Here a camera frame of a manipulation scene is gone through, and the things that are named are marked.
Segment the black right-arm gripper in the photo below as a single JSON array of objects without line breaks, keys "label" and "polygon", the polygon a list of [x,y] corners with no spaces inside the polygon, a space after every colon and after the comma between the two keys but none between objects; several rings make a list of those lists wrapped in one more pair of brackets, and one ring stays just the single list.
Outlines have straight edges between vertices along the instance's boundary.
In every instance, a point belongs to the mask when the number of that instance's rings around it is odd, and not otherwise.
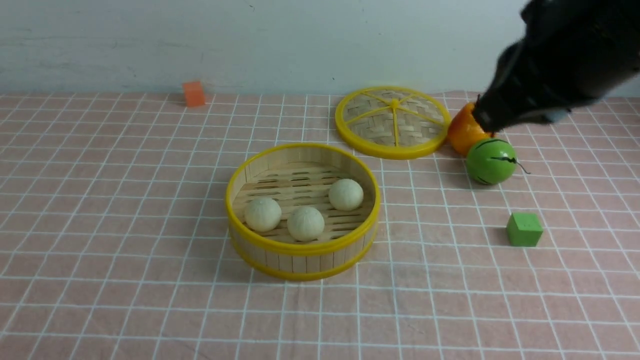
[{"label": "black right-arm gripper", "polygon": [[510,126],[550,125],[578,107],[594,104],[616,86],[615,68],[583,37],[524,39],[499,57],[493,82],[475,103],[485,132]]}]

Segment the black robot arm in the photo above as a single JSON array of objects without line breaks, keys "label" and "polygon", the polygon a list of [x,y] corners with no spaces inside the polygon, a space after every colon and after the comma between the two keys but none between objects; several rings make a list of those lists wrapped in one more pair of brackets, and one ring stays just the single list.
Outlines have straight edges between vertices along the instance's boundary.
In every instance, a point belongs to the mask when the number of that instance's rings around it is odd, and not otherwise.
[{"label": "black robot arm", "polygon": [[637,0],[531,0],[520,16],[525,34],[471,112],[485,132],[551,125],[639,74]]}]

